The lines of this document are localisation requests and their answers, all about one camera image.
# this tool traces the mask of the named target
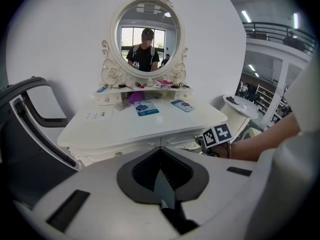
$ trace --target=window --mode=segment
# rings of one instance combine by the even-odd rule
[[[141,43],[141,34],[144,29],[145,27],[123,27],[121,29],[121,55],[126,62],[128,61],[126,57],[131,47]],[[165,57],[166,31],[154,28],[152,30],[154,32],[154,39],[151,45],[159,55],[160,61],[158,67],[160,67]]]

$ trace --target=ornate mirror frame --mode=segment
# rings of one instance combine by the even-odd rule
[[[120,54],[116,41],[120,19],[128,9],[141,3],[153,3],[166,9],[167,12],[170,12],[176,27],[177,40],[172,58],[165,66],[153,72],[143,72],[131,67]],[[186,78],[185,58],[188,48],[185,47],[184,26],[173,7],[170,0],[131,0],[116,12],[108,30],[107,38],[102,41],[105,61],[102,66],[101,77],[106,84],[126,83],[128,86],[132,86],[137,81],[142,84],[148,79],[166,79],[176,84],[184,83]]]

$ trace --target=card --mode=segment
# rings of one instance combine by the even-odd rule
[[[151,101],[139,101],[134,103],[139,117],[159,113],[159,110]]]
[[[161,84],[161,89],[170,90],[170,85]]]
[[[175,101],[172,101],[171,103],[185,112],[190,112],[196,109],[194,106],[191,106],[189,103],[183,100],[175,100]]]
[[[129,108],[131,106],[131,104],[127,101],[122,101],[119,102],[117,104],[114,105],[114,107],[118,110],[118,111],[122,111],[125,110],[126,108]]]

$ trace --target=blue card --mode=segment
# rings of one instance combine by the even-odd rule
[[[175,100],[175,101],[172,101],[171,103],[185,112],[190,112],[196,109],[194,106],[191,106],[189,103],[183,100]]]
[[[139,117],[159,113],[159,110],[151,101],[139,101],[134,103]]]

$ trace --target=small round table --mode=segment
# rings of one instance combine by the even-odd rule
[[[227,97],[227,95],[223,96],[225,104],[220,111],[228,117],[227,123],[233,136],[232,141],[234,141],[251,119],[258,118],[257,111],[259,107],[239,96],[233,96],[234,101],[238,105],[233,104],[226,99]]]

